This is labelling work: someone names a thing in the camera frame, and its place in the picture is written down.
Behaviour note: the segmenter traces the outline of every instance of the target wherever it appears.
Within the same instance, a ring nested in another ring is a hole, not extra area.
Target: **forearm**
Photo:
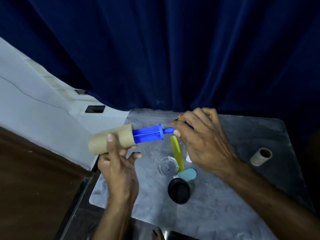
[[[108,200],[108,205],[92,240],[122,240],[127,233],[133,203]]]
[[[266,222],[279,239],[320,239],[320,221],[309,210],[268,183],[246,163],[233,176],[218,175]]]

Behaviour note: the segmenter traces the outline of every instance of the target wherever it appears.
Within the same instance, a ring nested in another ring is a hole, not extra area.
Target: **blue plastic syringe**
[[[174,130],[175,129],[172,127],[162,129],[162,125],[159,124],[158,126],[152,126],[148,128],[133,129],[132,134],[133,134],[134,143],[137,144],[137,143],[147,142],[147,141],[163,140],[164,134],[171,134],[174,132]]]

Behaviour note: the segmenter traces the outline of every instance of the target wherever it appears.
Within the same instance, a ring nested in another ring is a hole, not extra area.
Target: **light blue oval piece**
[[[178,172],[177,176],[188,182],[190,180],[194,180],[197,177],[197,171],[193,168],[189,168],[182,172]]]

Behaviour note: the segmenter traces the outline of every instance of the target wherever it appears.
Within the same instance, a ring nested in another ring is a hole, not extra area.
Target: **small cardboard tube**
[[[132,134],[132,124],[127,124],[114,129],[105,130],[91,136],[88,142],[89,150],[93,155],[107,153],[107,135],[108,133],[118,135],[120,144],[124,148],[134,146],[134,136]]]
[[[250,158],[250,163],[254,166],[260,166],[272,157],[272,152],[267,148],[260,148]]]

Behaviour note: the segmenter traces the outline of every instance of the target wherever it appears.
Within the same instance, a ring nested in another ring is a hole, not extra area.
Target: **gray marble table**
[[[167,125],[179,113],[134,109],[125,124],[133,129]],[[262,147],[272,151],[273,157],[260,167],[251,165],[270,183],[276,185],[300,204],[313,210],[312,202],[297,162],[284,123],[279,119],[219,115],[223,129],[234,152],[250,164],[250,157]],[[197,178],[190,181],[192,191],[184,205],[175,204],[168,196],[167,186],[172,178],[158,172],[158,163],[165,156],[173,156],[170,136],[164,141],[141,143],[137,150],[143,158],[136,161],[139,195],[132,217],[171,229],[190,237],[205,239],[277,239],[258,214],[222,180],[185,161],[186,148],[180,143],[185,168],[194,168]],[[107,185],[100,175],[89,202],[105,208]]]

